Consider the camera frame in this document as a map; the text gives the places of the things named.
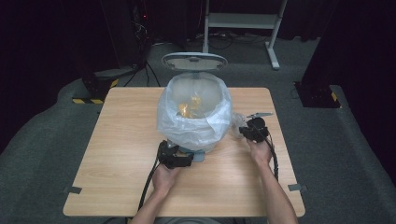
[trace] tabletop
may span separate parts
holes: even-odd
[[[265,88],[229,88],[233,111],[243,115],[273,112],[264,117],[276,148],[279,183],[296,215],[304,203],[270,92]],[[73,187],[64,205],[67,216],[132,217],[166,138],[156,130],[157,104],[163,88],[113,88],[93,130]],[[246,140],[230,130],[205,160],[183,168],[159,217],[265,217],[259,173]],[[148,188],[146,199],[152,192]]]

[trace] person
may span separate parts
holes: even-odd
[[[273,223],[298,223],[297,216],[285,191],[277,182],[271,167],[272,154],[268,144],[263,141],[256,143],[247,139],[250,147],[250,155],[255,162],[262,180],[265,207],[267,208],[268,222]],[[137,212],[130,224],[154,223],[163,202],[171,188],[174,186],[177,175],[181,168],[168,169],[160,164],[156,169],[152,184],[154,191],[146,200],[142,208]]]

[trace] gold object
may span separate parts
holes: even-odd
[[[202,99],[199,96],[192,96],[189,103],[178,105],[178,111],[183,118],[197,119],[199,110],[201,109]]]

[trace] person's right hand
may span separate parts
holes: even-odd
[[[168,169],[164,164],[160,164],[152,176],[154,191],[166,196],[169,190],[174,186],[180,167]]]
[[[265,141],[256,143],[249,139],[247,139],[247,144],[250,147],[250,156],[256,164],[258,166],[269,166],[272,154],[268,144]]]

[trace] round lid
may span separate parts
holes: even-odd
[[[227,60],[219,55],[201,52],[178,52],[163,56],[163,65],[177,71],[220,70]]]

